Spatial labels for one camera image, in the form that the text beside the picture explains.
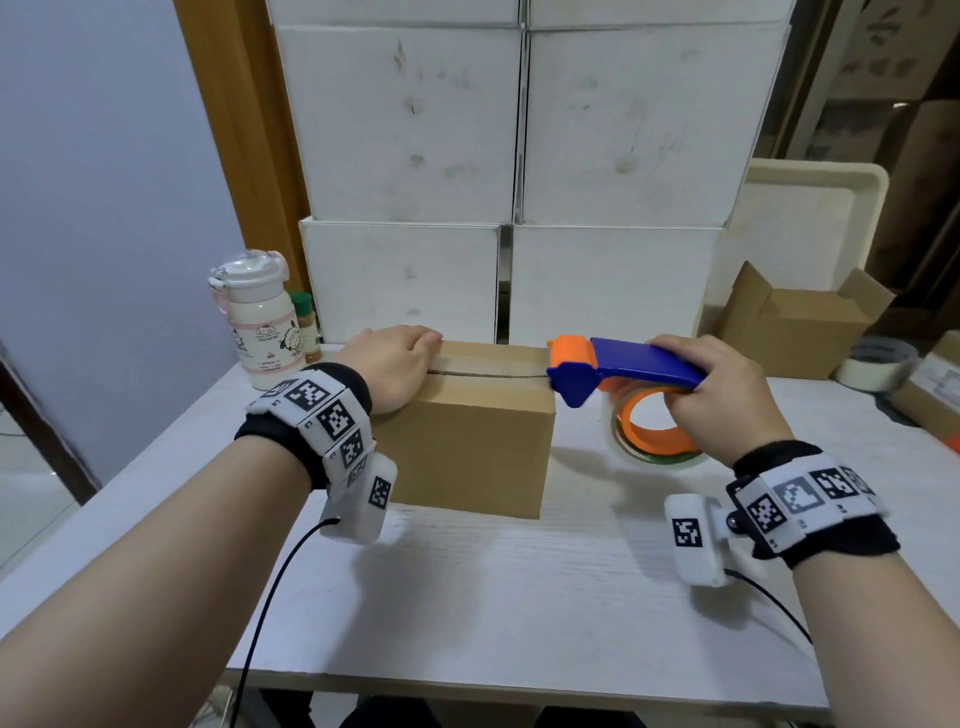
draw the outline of green jar lid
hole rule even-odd
[[[309,316],[313,313],[313,296],[306,291],[293,291],[290,300],[294,302],[294,310],[298,316]]]

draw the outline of blue tape dispenser handle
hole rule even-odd
[[[547,375],[569,407],[580,407],[604,379],[624,376],[656,384],[696,389],[707,373],[676,354],[649,344],[583,336],[549,342]]]

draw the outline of tape roll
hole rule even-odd
[[[917,350],[905,341],[886,336],[864,336],[853,347],[850,358],[837,368],[833,378],[860,392],[892,392],[910,376],[919,356]]]
[[[603,395],[601,426],[604,439],[613,453],[633,468],[677,471],[707,460],[707,456],[698,451],[689,436],[678,427],[655,430],[630,422],[630,413],[643,399],[666,391],[679,390],[632,381]]]

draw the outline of stack of white boxes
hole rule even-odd
[[[793,0],[270,0],[327,341],[689,334]]]

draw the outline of hand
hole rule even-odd
[[[420,389],[444,336],[427,327],[365,328],[347,341],[334,361],[362,376],[373,414],[393,412]]]
[[[664,334],[649,342],[707,371],[690,394],[663,396],[674,421],[710,457],[728,468],[748,452],[792,440],[763,369],[715,336]]]

